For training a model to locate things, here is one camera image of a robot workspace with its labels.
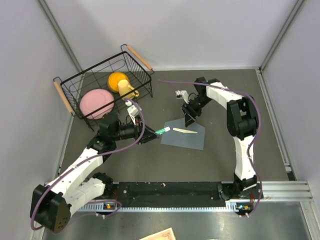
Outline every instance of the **yellow cup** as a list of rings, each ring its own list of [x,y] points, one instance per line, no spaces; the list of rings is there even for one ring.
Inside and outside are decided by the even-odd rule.
[[[131,92],[135,88],[130,85],[128,80],[124,79],[118,82],[118,89],[119,89],[120,96],[123,96],[123,95],[126,95],[128,92]],[[133,99],[134,97],[138,97],[138,96],[139,96],[139,92],[135,90],[134,92],[124,96],[122,100],[125,100],[125,98]]]

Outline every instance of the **wire basket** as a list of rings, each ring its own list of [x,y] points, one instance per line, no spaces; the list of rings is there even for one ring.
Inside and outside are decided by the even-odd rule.
[[[141,63],[143,63],[149,72],[147,72],[126,50],[124,50],[124,47],[126,47]],[[124,73],[129,78],[130,85],[134,89],[122,96],[120,96],[119,93],[109,91],[113,95],[114,101],[84,115],[80,109],[80,102],[84,95],[94,89],[109,90],[108,79],[109,76],[115,72]],[[122,100],[122,98],[135,91],[139,92],[139,96],[133,98],[136,102],[148,95],[153,97],[151,83],[151,75],[153,73],[153,68],[131,46],[123,44],[121,46],[120,53],[99,62],[66,80],[61,80],[60,77],[56,77],[53,81],[68,111],[74,117],[84,120],[94,131],[94,125],[97,125],[99,119],[101,119],[102,115],[105,114],[105,112],[100,113],[101,115],[95,115],[93,118],[93,114],[98,111],[102,109],[108,110],[113,104],[111,112],[120,112],[120,110],[126,107],[125,101]]]

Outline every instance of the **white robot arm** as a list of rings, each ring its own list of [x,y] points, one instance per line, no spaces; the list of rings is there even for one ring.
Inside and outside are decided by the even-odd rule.
[[[79,208],[103,194],[112,194],[114,189],[111,177],[103,173],[96,173],[88,181],[84,182],[84,180],[111,155],[102,156],[99,154],[114,151],[117,148],[116,141],[131,138],[137,140],[141,135],[142,122],[138,115],[139,111],[132,105],[128,108],[128,113],[132,119],[128,124],[122,124],[115,113],[106,114],[99,122],[97,135],[89,142],[78,159],[61,173],[61,176],[65,177],[56,184],[54,183],[59,177],[46,185],[40,184],[33,190],[31,218],[36,211],[34,218],[36,222],[54,233],[59,233]],[[147,143],[158,137],[159,135],[146,125],[138,144]],[[53,187],[44,196],[39,208],[36,209],[38,201],[49,186]]]
[[[223,199],[234,194],[251,189],[257,185],[257,176],[249,160],[247,150],[258,128],[257,112],[252,102],[242,95],[228,89],[217,79],[206,80],[204,77],[196,79],[195,83],[209,84],[210,86],[194,85],[196,97],[190,99],[184,90],[176,91],[178,99],[183,99],[181,109],[184,112],[185,126],[196,121],[202,113],[202,108],[211,100],[215,100],[227,111],[227,128],[235,143],[236,168],[234,171],[234,189],[225,191]],[[250,158],[253,162],[253,146],[250,148]]]

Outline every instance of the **pink plate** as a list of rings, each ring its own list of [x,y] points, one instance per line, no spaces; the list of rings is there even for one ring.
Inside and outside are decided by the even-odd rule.
[[[91,91],[88,91],[80,102],[80,110],[83,113],[83,115],[88,115],[92,113],[93,111],[101,108],[102,106],[112,102],[114,99],[114,96],[104,89],[94,89]],[[88,119],[101,119],[104,114],[111,112],[112,108],[114,107],[114,104],[110,104],[106,106],[105,108],[102,108],[101,110],[93,113],[92,115],[89,115]]]

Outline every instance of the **metal floor panel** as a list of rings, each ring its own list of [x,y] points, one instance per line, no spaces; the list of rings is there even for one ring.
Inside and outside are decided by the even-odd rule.
[[[57,235],[46,231],[43,240],[139,240],[167,228],[173,228],[177,240],[311,239],[299,202],[263,202],[250,218],[233,212],[119,212],[105,220],[85,216]]]

